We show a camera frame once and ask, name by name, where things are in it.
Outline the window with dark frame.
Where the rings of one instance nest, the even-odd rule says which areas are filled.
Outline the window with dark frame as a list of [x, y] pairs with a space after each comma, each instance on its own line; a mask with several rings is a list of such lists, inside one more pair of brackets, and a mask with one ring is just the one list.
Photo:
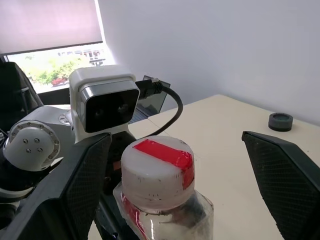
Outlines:
[[26, 74], [37, 94], [69, 89], [70, 74], [79, 68], [112, 65], [114, 57], [105, 43], [4, 54]]

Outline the dark grey round puck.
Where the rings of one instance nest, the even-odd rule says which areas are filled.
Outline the dark grey round puck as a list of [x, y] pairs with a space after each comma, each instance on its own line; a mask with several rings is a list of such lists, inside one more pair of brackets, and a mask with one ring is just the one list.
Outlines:
[[289, 114], [275, 112], [269, 115], [268, 127], [277, 132], [288, 132], [292, 129], [293, 120]]

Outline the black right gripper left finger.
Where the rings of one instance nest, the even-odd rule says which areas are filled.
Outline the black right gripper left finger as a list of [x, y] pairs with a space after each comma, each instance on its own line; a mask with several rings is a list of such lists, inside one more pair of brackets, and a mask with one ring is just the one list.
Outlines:
[[110, 133], [86, 138], [28, 197], [0, 240], [88, 240], [104, 185]]

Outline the dark grey laptop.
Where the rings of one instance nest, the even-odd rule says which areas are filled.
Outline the dark grey laptop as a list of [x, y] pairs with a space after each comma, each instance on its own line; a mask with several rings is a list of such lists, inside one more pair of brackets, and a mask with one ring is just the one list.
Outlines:
[[128, 122], [128, 124], [133, 124], [148, 119], [153, 115], [159, 114], [165, 102], [166, 96], [167, 94], [162, 92], [146, 99], [139, 100], [137, 102], [132, 119]]

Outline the white bottle cap red tape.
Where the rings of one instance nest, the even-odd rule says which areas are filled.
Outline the white bottle cap red tape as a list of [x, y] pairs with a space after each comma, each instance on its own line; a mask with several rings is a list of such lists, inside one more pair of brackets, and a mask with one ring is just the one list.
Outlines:
[[124, 196], [141, 210], [165, 211], [195, 191], [195, 158], [190, 146], [169, 136], [149, 136], [128, 145], [121, 156]]

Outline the clear plastic drink bottle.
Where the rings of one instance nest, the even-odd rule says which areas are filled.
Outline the clear plastic drink bottle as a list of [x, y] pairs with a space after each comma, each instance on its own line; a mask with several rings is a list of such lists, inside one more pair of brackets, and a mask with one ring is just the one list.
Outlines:
[[213, 240], [214, 206], [198, 191], [182, 205], [165, 210], [141, 210], [123, 194], [122, 184], [113, 190], [119, 212], [140, 240]]

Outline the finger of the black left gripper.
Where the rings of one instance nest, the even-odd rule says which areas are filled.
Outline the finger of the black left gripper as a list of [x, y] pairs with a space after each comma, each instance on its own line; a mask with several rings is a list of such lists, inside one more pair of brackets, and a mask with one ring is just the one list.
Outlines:
[[100, 195], [94, 222], [102, 240], [139, 240], [121, 216], [113, 195]]

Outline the black office chair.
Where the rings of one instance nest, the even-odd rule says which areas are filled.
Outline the black office chair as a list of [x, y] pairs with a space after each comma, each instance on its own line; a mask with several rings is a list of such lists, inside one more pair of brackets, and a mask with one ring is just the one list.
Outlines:
[[8, 132], [43, 105], [21, 68], [15, 62], [0, 62], [0, 129]]

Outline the pale roller window blind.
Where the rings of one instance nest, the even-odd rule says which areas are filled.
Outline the pale roller window blind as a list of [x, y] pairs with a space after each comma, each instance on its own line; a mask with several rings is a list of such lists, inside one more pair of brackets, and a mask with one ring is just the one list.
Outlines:
[[0, 54], [100, 42], [95, 0], [0, 0]]

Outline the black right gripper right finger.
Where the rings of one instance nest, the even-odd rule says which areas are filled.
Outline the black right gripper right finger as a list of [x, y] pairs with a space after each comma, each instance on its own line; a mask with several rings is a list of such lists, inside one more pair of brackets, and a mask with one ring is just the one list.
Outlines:
[[258, 189], [284, 240], [320, 240], [320, 167], [296, 144], [244, 131]]

